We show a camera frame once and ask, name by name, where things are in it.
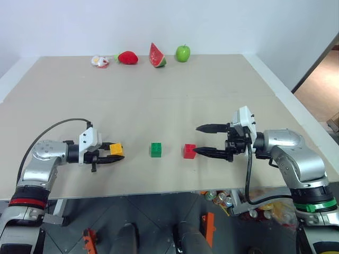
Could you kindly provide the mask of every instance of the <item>red strawberry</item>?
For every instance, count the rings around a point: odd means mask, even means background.
[[[138,57],[132,51],[125,51],[118,56],[118,60],[125,65],[135,65],[138,62]]]

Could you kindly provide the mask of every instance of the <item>green block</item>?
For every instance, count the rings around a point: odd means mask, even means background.
[[[151,143],[150,156],[153,158],[161,157],[161,143]]]

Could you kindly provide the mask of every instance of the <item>small white toy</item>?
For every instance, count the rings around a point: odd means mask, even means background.
[[[110,64],[110,58],[94,56],[91,60],[91,64],[97,66],[98,68],[107,68],[107,66]]]

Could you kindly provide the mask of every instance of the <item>green apple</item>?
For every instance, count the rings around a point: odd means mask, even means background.
[[[184,46],[179,46],[176,49],[176,59],[179,62],[186,62],[189,57],[191,55],[191,50],[188,46],[184,45]]]

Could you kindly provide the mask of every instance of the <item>orange clip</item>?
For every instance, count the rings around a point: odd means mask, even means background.
[[[205,230],[206,241],[208,245],[212,248],[213,233],[217,230],[214,226],[214,213],[207,213],[207,215],[202,216],[202,223]]]
[[[95,243],[97,241],[96,233],[92,229],[85,229],[83,231],[83,239],[85,241],[85,248],[88,254],[97,254]]]

